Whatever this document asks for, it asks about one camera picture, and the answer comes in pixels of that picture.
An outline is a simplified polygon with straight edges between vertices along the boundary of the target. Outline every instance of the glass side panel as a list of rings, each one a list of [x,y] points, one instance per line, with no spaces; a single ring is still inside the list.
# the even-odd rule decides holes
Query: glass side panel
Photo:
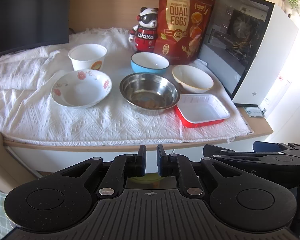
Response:
[[[268,11],[251,0],[215,0],[199,58],[231,94],[258,52]]]

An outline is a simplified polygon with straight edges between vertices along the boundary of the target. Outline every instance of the white paper cup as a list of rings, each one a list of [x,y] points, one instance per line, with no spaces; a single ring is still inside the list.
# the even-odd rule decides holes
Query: white paper cup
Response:
[[[101,70],[107,49],[99,44],[83,44],[71,49],[68,53],[74,70]]]

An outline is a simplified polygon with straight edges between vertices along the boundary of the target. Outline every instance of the blue bowl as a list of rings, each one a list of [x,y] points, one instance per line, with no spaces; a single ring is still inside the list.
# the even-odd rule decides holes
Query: blue bowl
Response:
[[[135,73],[164,74],[169,67],[169,61],[152,52],[137,52],[131,56],[131,67]]]

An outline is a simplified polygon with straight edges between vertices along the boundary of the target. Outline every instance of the bowl rim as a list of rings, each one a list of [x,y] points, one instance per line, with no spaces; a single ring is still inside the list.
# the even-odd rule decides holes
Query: bowl rim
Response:
[[[164,107],[157,107],[157,108],[153,108],[153,107],[149,107],[149,108],[148,108],[148,107],[142,107],[142,106],[138,106],[138,105],[132,103],[132,102],[128,99],[128,97],[125,95],[125,93],[123,92],[123,83],[124,83],[129,77],[134,76],[134,75],[139,75],[139,74],[147,74],[147,75],[152,75],[152,76],[158,76],[158,77],[160,77],[160,78],[163,78],[163,79],[167,80],[169,83],[171,83],[171,84],[173,85],[173,87],[174,87],[174,88],[176,89],[176,91],[177,91],[177,98],[176,98],[175,102],[174,102],[173,104],[171,104],[171,105],[164,106]],[[120,82],[119,89],[120,89],[121,95],[123,96],[123,98],[124,98],[128,103],[130,103],[130,104],[133,105],[133,106],[140,107],[141,109],[145,109],[145,110],[153,110],[153,111],[156,111],[156,110],[170,109],[170,108],[174,107],[175,105],[177,105],[177,103],[178,103],[179,100],[180,100],[180,91],[179,91],[179,89],[178,89],[172,82],[170,82],[167,78],[164,78],[164,77],[162,77],[162,76],[159,76],[159,75],[156,75],[156,74],[153,74],[153,73],[149,73],[149,72],[133,73],[133,74],[130,74],[130,75],[124,77],[124,78],[121,80],[121,82]]]
[[[66,106],[66,105],[62,105],[62,104],[58,103],[58,102],[54,99],[53,93],[52,93],[52,91],[53,91],[54,86],[56,85],[56,83],[57,83],[61,78],[63,78],[64,76],[66,76],[66,75],[68,75],[68,74],[71,74],[71,73],[78,73],[79,71],[84,71],[84,70],[90,70],[90,71],[93,71],[93,72],[97,71],[97,72],[101,72],[101,73],[103,73],[104,75],[106,75],[106,76],[108,77],[108,79],[109,79],[109,86],[110,86],[110,89],[109,89],[108,93],[106,93],[106,95],[105,95],[101,100],[93,101],[93,102],[91,102],[90,104],[86,104],[86,105],[83,105],[83,106],[73,106],[73,105],[70,105],[70,104],[69,104],[69,106]],[[102,71],[99,71],[99,70],[95,70],[95,69],[80,69],[80,70],[74,70],[74,71],[67,72],[67,73],[65,73],[63,76],[61,76],[61,77],[53,84],[53,86],[52,86],[52,88],[51,88],[51,91],[50,91],[50,94],[51,94],[52,100],[53,100],[56,104],[58,104],[59,106],[69,107],[69,108],[89,108],[89,107],[94,106],[94,105],[96,105],[97,103],[101,102],[103,99],[105,99],[105,98],[110,94],[110,92],[111,92],[111,90],[112,90],[112,86],[113,86],[113,85],[112,85],[112,80],[111,80],[111,78],[110,78],[106,73],[104,73],[104,72],[102,72]]]
[[[135,62],[133,61],[133,59],[132,59],[132,57],[133,57],[134,55],[138,54],[138,53],[151,53],[151,54],[158,55],[158,56],[164,58],[164,59],[168,62],[168,66],[165,67],[165,68],[159,68],[159,69],[158,69],[158,68],[150,68],[150,67],[144,67],[144,66],[141,66],[141,65],[135,63]],[[156,53],[154,53],[154,52],[149,52],[149,51],[137,51],[137,52],[135,52],[135,53],[133,53],[133,54],[131,55],[130,59],[131,59],[131,61],[132,61],[134,64],[138,65],[139,67],[146,68],[146,69],[152,69],[152,70],[158,70],[158,71],[160,71],[160,70],[163,70],[163,69],[166,69],[166,68],[170,67],[170,62],[169,62],[164,56],[161,56],[161,55],[156,54]]]
[[[209,90],[209,89],[213,88],[213,86],[214,86],[214,81],[213,81],[212,77],[211,77],[210,75],[208,75],[205,71],[201,70],[200,68],[196,68],[196,69],[199,69],[200,71],[202,71],[203,73],[205,73],[205,74],[212,80],[212,87],[210,87],[210,88],[198,88],[198,87],[191,86],[191,85],[189,85],[189,84],[187,84],[187,83],[184,83],[183,81],[181,81],[180,79],[178,79],[178,78],[175,76],[175,74],[173,73],[173,70],[174,70],[176,67],[179,67],[179,66],[189,66],[189,67],[196,68],[196,67],[190,66],[190,65],[176,65],[176,66],[174,66],[171,72],[172,72],[173,78],[174,78],[175,81],[177,81],[178,83],[182,83],[182,84],[185,84],[185,85],[187,85],[187,86],[189,86],[189,87],[191,87],[191,88],[195,88],[195,89],[199,89],[199,90]]]

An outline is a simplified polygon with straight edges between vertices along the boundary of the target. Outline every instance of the wall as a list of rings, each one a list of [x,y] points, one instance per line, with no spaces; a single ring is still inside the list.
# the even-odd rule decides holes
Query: wall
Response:
[[[274,133],[266,141],[300,144],[300,16],[294,13],[291,19],[299,32],[280,75],[292,83],[267,118]]]
[[[158,7],[159,0],[70,0],[69,26],[77,32],[97,27],[131,29],[143,6]]]

